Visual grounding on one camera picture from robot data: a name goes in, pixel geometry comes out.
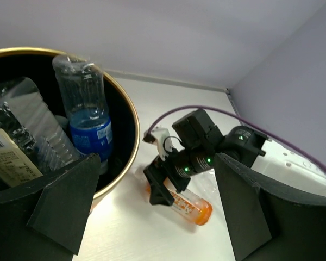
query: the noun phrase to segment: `orange bottle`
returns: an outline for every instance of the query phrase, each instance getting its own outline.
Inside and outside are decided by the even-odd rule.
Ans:
[[[175,198],[171,206],[175,212],[196,225],[202,226],[207,223],[212,213],[212,206],[208,201],[188,189],[177,194],[174,185],[169,179],[165,180],[164,185]],[[150,190],[150,185],[147,182],[146,191],[150,193]]]

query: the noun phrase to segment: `gold rim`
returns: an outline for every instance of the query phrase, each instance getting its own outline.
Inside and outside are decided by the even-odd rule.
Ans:
[[[39,47],[11,47],[11,48],[3,48],[0,49],[0,57],[6,57],[9,55],[18,55],[18,54],[42,54],[42,55],[50,55],[55,56],[56,54],[65,54],[65,52],[48,49],[48,48],[39,48]],[[113,180],[110,184],[108,184],[105,188],[101,189],[100,191],[96,192],[94,194],[94,199],[97,199],[110,190],[112,190],[117,183],[124,177],[124,175],[129,171],[130,167],[132,166],[137,151],[139,149],[139,142],[140,142],[140,125],[139,125],[139,117],[137,116],[137,112],[135,110],[135,107],[129,98],[126,91],[119,85],[119,83],[114,80],[110,75],[108,75],[106,72],[104,72],[104,77],[120,92],[122,97],[126,100],[126,102],[129,105],[129,108],[131,110],[131,113],[134,117],[135,122],[135,143],[134,148],[131,152],[130,159],[127,162],[124,169],[121,171],[121,173],[116,177],[115,180]]]

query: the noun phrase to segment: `cable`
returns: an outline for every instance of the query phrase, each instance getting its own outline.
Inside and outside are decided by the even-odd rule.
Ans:
[[[164,119],[166,116],[175,113],[176,111],[180,111],[180,110],[187,110],[187,109],[205,109],[205,110],[212,110],[212,111],[216,111],[218,113],[222,113],[222,114],[226,114],[232,118],[235,118],[239,121],[242,121],[243,123],[245,123],[246,125],[259,130],[260,132],[270,136],[271,138],[280,141],[281,143],[285,144],[286,146],[292,148],[294,151],[298,152],[299,154],[301,154],[303,157],[306,157],[308,160],[310,160],[312,163],[314,163],[315,165],[317,165],[325,174],[326,174],[326,165],[324,165],[321,161],[319,161],[317,158],[313,157],[312,155],[308,154],[307,152],[301,150],[299,147],[297,147],[296,145],[290,143],[287,140],[284,140],[283,138],[275,135],[274,133],[271,133],[269,131],[266,131],[265,129],[262,129],[261,127],[245,120],[242,117],[239,117],[233,113],[230,113],[228,111],[222,110],[222,109],[218,109],[215,107],[211,107],[211,106],[204,106],[204,105],[186,105],[186,106],[181,106],[181,107],[177,107],[175,109],[169,110],[166,113],[162,114],[160,117],[157,118],[157,120],[155,120],[151,126],[147,129],[147,134],[150,134],[151,131],[153,130],[153,128],[157,125],[157,123],[159,123],[162,119]]]
[[[166,140],[167,139],[169,139],[169,138],[176,138],[179,142],[180,142],[180,144],[182,145],[182,141],[178,138],[178,137],[176,137],[176,136],[168,136],[168,137],[166,137],[165,139],[164,139],[164,141],[163,141],[163,150],[166,152],[166,153],[171,153],[170,151],[167,151],[167,149],[165,149],[165,142],[166,142]]]

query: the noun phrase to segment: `bottle bottom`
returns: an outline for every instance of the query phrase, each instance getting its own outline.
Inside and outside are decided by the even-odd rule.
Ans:
[[[108,169],[109,169],[109,161],[106,159],[106,160],[102,161],[102,164],[100,166],[99,175],[103,175],[103,174],[107,173]]]

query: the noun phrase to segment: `trash bin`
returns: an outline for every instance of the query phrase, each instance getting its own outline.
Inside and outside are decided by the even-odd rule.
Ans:
[[[32,79],[55,115],[65,116],[52,59],[61,51],[0,49],[0,82]],[[71,260],[78,253],[89,212],[123,178],[139,148],[139,119],[122,87],[104,73],[114,151],[109,170],[98,175],[91,154],[61,170],[0,192],[0,260]]]

